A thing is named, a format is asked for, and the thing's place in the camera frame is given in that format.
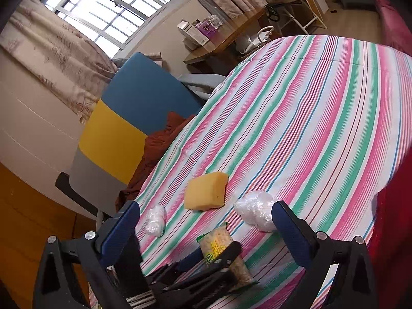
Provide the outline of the small white plastic bag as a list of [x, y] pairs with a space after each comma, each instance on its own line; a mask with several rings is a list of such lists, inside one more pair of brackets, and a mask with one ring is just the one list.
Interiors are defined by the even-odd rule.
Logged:
[[166, 228], [166, 218], [166, 208], [162, 205], [156, 205], [147, 212], [144, 232], [150, 236], [163, 236]]

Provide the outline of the large clear plastic bag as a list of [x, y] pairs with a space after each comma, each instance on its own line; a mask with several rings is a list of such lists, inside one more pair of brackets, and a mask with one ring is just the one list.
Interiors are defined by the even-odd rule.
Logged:
[[248, 225], [262, 232], [273, 232], [276, 227], [272, 220], [272, 206], [275, 198], [264, 191], [251, 191], [234, 204], [235, 212]]

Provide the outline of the yellow sponge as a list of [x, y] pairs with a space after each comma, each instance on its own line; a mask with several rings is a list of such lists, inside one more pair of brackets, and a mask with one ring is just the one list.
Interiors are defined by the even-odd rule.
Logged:
[[225, 205], [228, 175], [217, 171], [191, 179], [184, 192], [184, 208], [208, 211]]

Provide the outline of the dark red blanket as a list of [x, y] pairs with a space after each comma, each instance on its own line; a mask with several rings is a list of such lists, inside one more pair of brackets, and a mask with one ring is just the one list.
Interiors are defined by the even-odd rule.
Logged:
[[115, 204], [116, 211], [119, 211], [128, 200], [134, 200], [139, 195], [143, 183], [147, 180], [155, 166], [157, 166], [175, 138], [194, 117], [195, 115], [191, 115], [185, 119], [175, 112], [169, 112], [166, 127], [161, 131], [152, 133], [145, 139], [142, 159], [127, 187], [119, 192]]

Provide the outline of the striped pink green bedsheet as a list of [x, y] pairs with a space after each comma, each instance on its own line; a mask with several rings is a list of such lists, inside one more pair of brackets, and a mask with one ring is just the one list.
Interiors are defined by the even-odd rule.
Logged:
[[[256, 284], [216, 308], [279, 308], [302, 269], [281, 237], [246, 224], [233, 205], [265, 191], [332, 238], [370, 239], [373, 199], [411, 146], [411, 57], [337, 36], [291, 36], [241, 62], [175, 138], [137, 196], [166, 208], [163, 236], [136, 226], [142, 270], [177, 261], [227, 224]], [[225, 205], [184, 208], [188, 182], [228, 175]]]

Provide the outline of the grey yellow blue chair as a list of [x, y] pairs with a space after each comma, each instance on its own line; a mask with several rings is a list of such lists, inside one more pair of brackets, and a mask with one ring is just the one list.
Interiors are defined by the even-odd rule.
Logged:
[[91, 215], [107, 219], [131, 180], [149, 135], [174, 112], [196, 115], [225, 77], [210, 73], [173, 77], [135, 53], [117, 71], [86, 122], [71, 169], [55, 186]]

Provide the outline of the patterned beige curtain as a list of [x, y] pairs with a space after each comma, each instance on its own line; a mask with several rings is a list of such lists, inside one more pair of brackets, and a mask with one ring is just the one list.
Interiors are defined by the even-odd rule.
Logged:
[[1, 47], [46, 89], [89, 120], [118, 71], [103, 50], [39, 0], [22, 0], [1, 32]]

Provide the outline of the white box on desk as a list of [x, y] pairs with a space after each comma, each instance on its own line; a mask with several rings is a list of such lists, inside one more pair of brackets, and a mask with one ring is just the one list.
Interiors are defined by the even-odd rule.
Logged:
[[203, 47], [210, 40], [191, 23], [183, 20], [178, 25], [179, 32], [196, 47]]

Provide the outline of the wooden desk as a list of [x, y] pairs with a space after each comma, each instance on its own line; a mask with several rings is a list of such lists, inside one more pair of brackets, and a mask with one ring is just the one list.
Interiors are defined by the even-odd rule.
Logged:
[[234, 42], [246, 30], [265, 17], [266, 8], [245, 13], [224, 25], [202, 47], [192, 51], [185, 59], [190, 72], [227, 75], [238, 63]]

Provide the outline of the window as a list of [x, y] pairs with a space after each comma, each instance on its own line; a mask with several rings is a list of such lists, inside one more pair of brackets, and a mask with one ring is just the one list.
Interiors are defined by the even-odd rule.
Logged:
[[173, 0], [42, 0], [113, 58]]

